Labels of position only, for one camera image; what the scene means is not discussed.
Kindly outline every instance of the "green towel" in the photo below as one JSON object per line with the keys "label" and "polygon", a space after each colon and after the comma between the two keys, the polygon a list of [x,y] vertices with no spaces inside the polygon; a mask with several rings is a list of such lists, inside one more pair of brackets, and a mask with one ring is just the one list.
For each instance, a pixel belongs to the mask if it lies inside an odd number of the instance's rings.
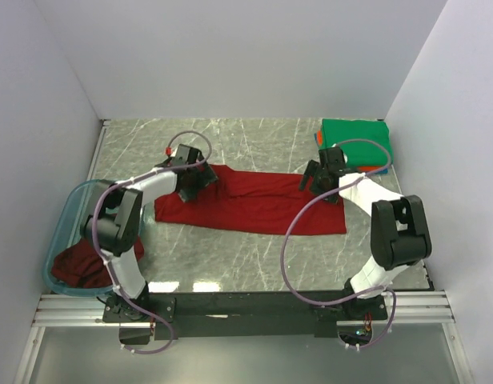
{"label": "green towel", "polygon": [[[368,138],[383,146],[393,158],[389,128],[385,122],[324,118],[321,131],[323,142],[320,149],[330,148],[336,142],[349,138]],[[387,156],[369,142],[349,142],[341,149],[348,157],[348,166],[384,166],[387,163]]]}

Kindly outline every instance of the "red towel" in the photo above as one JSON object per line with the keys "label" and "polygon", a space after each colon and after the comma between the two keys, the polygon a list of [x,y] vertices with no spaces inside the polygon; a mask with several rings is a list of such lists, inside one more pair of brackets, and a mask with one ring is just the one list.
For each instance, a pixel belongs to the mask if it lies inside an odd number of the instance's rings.
{"label": "red towel", "polygon": [[[142,258],[144,253],[143,244],[138,238],[134,244],[136,259]],[[51,274],[74,288],[101,288],[111,285],[110,275],[102,264],[102,259],[83,238],[54,258]]]}
{"label": "red towel", "polygon": [[[285,234],[295,215],[315,196],[298,190],[302,175],[268,174],[212,166],[218,181],[182,202],[177,194],[155,201],[157,222],[177,222],[218,230]],[[317,202],[300,218],[293,234],[345,234],[343,201]]]}

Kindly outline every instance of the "white wall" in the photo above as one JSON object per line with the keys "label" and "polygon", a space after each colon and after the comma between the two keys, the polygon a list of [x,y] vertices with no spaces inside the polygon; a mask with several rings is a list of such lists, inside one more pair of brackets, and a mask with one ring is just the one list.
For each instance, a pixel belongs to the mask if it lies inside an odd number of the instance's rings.
{"label": "white wall", "polygon": [[12,382],[66,196],[99,121],[31,0],[0,0],[0,384]]}
{"label": "white wall", "polygon": [[493,0],[449,0],[387,117],[477,383],[493,383]]}
{"label": "white wall", "polygon": [[101,118],[384,118],[446,0],[35,0]]}

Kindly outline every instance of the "gray marble surface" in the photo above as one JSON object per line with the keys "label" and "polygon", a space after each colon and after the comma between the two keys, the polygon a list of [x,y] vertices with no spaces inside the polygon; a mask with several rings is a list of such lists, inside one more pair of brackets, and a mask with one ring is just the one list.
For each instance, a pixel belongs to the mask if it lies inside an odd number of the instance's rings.
{"label": "gray marble surface", "polygon": [[[320,119],[149,119],[112,120],[96,162],[95,178],[124,179],[161,162],[169,139],[180,130],[204,133],[213,144],[210,163],[235,170],[301,174],[318,151],[313,133]],[[205,151],[195,135],[180,141]],[[399,190],[395,174],[375,176],[386,188]],[[285,290],[279,255],[283,236],[211,230],[154,221],[146,208],[142,241],[146,255],[140,268],[150,288],[160,291]],[[293,236],[287,247],[287,270],[299,290],[343,288],[370,257],[370,218],[345,202],[347,234]],[[394,281],[397,289],[428,289],[423,264]]]}

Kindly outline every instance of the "transparent blue tray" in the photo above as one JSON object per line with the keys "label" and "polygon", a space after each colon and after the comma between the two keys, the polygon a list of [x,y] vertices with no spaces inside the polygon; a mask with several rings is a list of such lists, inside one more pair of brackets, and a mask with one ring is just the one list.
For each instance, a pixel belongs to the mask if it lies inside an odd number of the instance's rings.
{"label": "transparent blue tray", "polygon": [[51,274],[54,258],[81,240],[81,236],[79,235],[79,224],[83,220],[86,204],[88,203],[88,199],[90,198],[97,181],[98,180],[90,180],[84,182],[70,192],[65,206],[63,207],[62,215],[54,230],[53,238],[51,239],[47,257],[42,268],[42,278],[49,289],[57,294],[67,294],[69,296],[78,297],[95,297],[111,291],[111,286],[92,289],[73,288]]}

